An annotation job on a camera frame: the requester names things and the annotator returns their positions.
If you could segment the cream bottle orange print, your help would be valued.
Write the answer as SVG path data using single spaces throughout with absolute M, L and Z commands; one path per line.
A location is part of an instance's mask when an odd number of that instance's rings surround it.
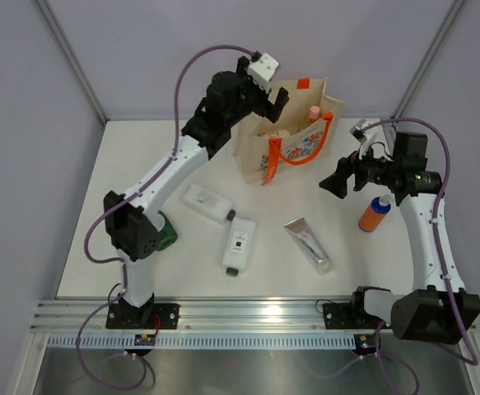
M 286 138 L 289 137 L 291 134 L 288 130 L 284 128 L 272 128 L 266 131 L 261 131 L 257 133 L 258 137 L 264 138 Z

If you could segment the canvas bag orange handles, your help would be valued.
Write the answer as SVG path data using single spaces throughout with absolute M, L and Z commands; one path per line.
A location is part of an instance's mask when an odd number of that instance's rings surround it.
M 272 84 L 270 100 L 276 99 L 281 87 L 289 93 L 289 102 L 280 119 L 271 123 L 251 114 L 240 121 L 234 157 L 247 184 L 269 184 L 277 174 L 329 154 L 344 102 L 327 94 L 328 84 L 327 77 L 276 81 Z M 313 105 L 320 107 L 321 117 L 303 128 L 305 116 Z M 257 136 L 258 132 L 272 128 L 284 128 L 291 135 L 286 138 Z

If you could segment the amber bottle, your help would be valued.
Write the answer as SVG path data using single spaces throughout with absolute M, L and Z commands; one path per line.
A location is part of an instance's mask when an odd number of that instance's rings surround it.
M 313 105 L 308 110 L 307 115 L 305 116 L 304 122 L 302 124 L 303 128 L 308 128 L 310 125 L 315 123 L 321 117 L 320 107 L 318 105 Z

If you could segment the orange spray bottle blue cap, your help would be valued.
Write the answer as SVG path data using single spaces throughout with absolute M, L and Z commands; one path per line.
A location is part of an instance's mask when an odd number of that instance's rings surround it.
M 391 196 L 389 194 L 375 197 L 358 221 L 359 228 L 366 233 L 375 231 L 390 210 Z

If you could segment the silver tube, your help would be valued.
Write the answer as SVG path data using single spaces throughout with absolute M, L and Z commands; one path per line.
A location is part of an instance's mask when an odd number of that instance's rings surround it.
M 302 253 L 310 260 L 317 273 L 320 275 L 327 273 L 331 267 L 331 259 L 317 240 L 306 219 L 303 216 L 298 217 L 283 227 L 294 239 Z

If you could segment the white bottle text label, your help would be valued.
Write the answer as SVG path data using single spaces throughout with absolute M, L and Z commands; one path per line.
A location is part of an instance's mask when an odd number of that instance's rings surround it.
M 236 216 L 234 203 L 198 185 L 191 185 L 182 196 L 182 202 L 192 210 L 218 224 L 232 221 Z

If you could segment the white bottle black cap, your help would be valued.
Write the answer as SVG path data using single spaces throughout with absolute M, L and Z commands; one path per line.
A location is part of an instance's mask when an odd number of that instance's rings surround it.
M 221 267 L 227 276 L 237 277 L 246 272 L 254 248 L 256 230 L 255 221 L 242 217 L 232 220 L 221 258 Z

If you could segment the green dish soap bottle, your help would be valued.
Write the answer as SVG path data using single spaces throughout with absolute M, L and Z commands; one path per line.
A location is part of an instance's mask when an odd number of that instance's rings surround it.
M 177 241 L 179 237 L 178 233 L 163 211 L 158 211 L 153 221 L 153 225 L 155 226 L 161 237 L 161 242 L 157 247 L 158 251 L 169 248 L 173 243 Z

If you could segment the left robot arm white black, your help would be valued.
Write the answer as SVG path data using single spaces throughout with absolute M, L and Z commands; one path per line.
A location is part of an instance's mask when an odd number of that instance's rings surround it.
M 289 101 L 282 88 L 269 100 L 271 80 L 279 67 L 268 53 L 238 60 L 235 71 L 215 74 L 206 95 L 186 122 L 172 153 L 139 183 L 104 198 L 105 229 L 121 261 L 122 290 L 110 309 L 111 328 L 145 328 L 158 322 L 146 260 L 158 250 L 154 226 L 163 204 L 200 166 L 231 139 L 231 129 L 250 114 L 276 123 Z

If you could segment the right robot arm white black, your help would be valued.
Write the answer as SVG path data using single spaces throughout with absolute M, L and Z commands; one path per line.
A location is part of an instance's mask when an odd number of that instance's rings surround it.
M 408 231 L 413 287 L 406 295 L 395 295 L 360 286 L 352 294 L 349 317 L 360 327 L 380 318 L 398 339 L 454 345 L 480 314 L 480 298 L 466 291 L 454 265 L 439 195 L 443 181 L 426 168 L 428 139 L 422 133 L 401 132 L 387 158 L 375 156 L 373 133 L 356 130 L 353 135 L 359 148 L 340 159 L 319 186 L 344 198 L 353 177 L 355 191 L 376 184 L 391 192 Z

